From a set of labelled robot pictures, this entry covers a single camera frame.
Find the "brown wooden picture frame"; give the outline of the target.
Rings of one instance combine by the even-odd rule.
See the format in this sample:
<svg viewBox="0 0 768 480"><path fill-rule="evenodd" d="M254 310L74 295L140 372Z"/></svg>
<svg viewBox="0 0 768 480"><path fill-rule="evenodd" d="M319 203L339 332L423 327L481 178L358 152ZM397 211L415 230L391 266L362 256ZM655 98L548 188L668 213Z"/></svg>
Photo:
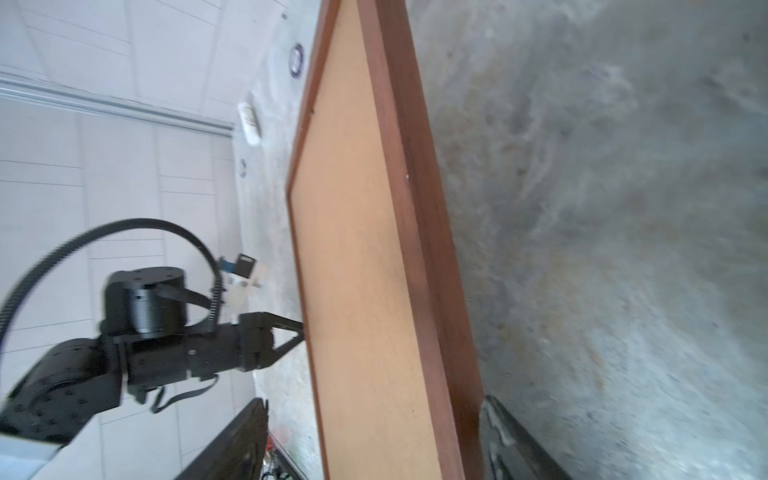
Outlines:
<svg viewBox="0 0 768 480"><path fill-rule="evenodd" d="M290 193L329 52L331 25L342 2L325 1L320 7L286 182L322 468L328 479ZM483 389L406 5L402 1L353 2L360 16L435 437L441 472L437 479L480 479Z"/></svg>

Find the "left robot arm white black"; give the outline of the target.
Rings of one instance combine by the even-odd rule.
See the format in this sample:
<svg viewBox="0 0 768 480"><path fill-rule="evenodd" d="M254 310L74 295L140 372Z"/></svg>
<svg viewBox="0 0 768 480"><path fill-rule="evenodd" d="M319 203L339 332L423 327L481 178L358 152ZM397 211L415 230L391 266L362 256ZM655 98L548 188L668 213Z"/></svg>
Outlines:
<svg viewBox="0 0 768 480"><path fill-rule="evenodd" d="M97 338L50 349L10 391L1 410L1 476L31 479L99 414L129 394L157 414L213 388L222 372L265 369L304 339L301 323L253 312L209 328L187 307L211 299L185 287L179 268L118 271L104 289Z"/></svg>

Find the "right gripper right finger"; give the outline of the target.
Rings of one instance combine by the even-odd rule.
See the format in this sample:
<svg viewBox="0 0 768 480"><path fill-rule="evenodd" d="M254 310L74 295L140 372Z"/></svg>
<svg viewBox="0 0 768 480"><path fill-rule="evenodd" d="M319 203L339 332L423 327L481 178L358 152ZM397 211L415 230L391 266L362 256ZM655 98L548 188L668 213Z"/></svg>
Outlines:
<svg viewBox="0 0 768 480"><path fill-rule="evenodd" d="M493 395L483 399L479 433L487 479L572 479Z"/></svg>

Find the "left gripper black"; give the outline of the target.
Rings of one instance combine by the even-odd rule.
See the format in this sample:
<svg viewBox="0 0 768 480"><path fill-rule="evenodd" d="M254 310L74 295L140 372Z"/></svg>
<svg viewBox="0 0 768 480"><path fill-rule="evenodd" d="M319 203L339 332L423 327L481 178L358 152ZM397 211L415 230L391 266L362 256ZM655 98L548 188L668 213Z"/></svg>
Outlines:
<svg viewBox="0 0 768 480"><path fill-rule="evenodd" d="M111 274L103 290L100 365L144 403L149 392L188 378L269 368L304 341L301 322L272 313L243 313L235 323L220 323L223 293L221 273L209 296L187 289L180 268Z"/></svg>

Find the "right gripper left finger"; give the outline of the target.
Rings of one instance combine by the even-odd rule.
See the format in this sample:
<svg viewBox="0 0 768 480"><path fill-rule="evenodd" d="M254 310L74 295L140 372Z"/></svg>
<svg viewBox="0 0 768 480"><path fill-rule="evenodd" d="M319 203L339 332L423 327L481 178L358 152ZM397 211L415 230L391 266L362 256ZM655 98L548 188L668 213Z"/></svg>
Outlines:
<svg viewBox="0 0 768 480"><path fill-rule="evenodd" d="M268 403L252 399L176 479L260 479L268 419Z"/></svg>

